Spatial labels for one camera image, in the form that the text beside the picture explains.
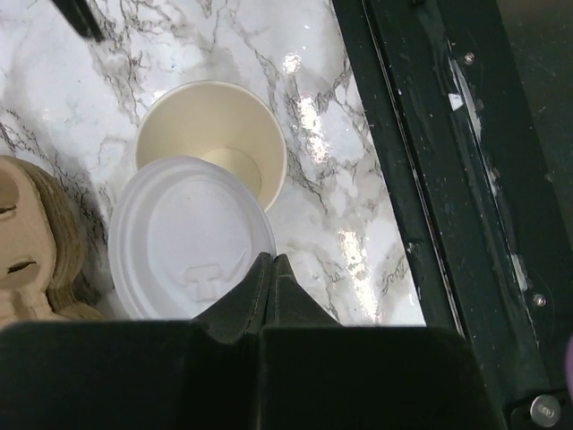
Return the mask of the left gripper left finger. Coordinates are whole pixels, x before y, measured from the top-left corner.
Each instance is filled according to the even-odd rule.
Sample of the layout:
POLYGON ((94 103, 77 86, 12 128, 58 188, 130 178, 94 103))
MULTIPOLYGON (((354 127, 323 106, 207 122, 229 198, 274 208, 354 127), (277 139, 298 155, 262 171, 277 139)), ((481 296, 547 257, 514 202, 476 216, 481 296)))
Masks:
POLYGON ((4 429, 238 427, 272 257, 186 321, 19 322, 1 331, 4 429))

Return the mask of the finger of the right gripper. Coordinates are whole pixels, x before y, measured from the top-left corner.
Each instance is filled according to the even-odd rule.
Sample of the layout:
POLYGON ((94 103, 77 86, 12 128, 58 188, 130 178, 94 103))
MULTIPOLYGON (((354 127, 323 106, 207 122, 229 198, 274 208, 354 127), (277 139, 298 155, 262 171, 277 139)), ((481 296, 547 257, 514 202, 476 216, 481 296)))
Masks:
POLYGON ((96 42, 104 39, 102 30, 86 0, 52 0, 52 4, 80 37, 96 42))

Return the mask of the white plastic cup lid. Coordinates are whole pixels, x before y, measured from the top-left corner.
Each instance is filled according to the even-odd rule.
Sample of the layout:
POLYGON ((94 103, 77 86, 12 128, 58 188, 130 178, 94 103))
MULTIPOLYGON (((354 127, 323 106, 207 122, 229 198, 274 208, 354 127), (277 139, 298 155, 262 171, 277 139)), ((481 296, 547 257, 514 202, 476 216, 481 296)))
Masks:
POLYGON ((134 320, 199 315, 239 284, 261 253, 277 250, 257 199, 233 174, 193 157, 140 169, 109 224, 115 291, 134 320))

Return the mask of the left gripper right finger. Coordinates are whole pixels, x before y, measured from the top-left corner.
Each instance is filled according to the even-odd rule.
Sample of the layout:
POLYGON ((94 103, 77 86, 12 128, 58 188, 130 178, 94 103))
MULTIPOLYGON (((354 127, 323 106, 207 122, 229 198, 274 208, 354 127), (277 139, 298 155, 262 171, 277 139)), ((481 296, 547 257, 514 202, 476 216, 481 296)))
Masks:
POLYGON ((265 429, 496 429, 470 345, 415 326, 344 327, 273 262, 261 332, 265 429))

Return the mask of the black paper coffee cup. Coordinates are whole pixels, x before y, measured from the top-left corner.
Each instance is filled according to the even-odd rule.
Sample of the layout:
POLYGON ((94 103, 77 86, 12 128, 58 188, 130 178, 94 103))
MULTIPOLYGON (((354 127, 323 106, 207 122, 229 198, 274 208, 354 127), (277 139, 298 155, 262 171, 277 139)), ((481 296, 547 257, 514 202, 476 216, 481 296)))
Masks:
POLYGON ((268 210, 287 173, 287 147, 278 120, 248 90, 218 81, 191 82, 156 100, 144 115, 134 163, 189 156, 235 175, 268 210))

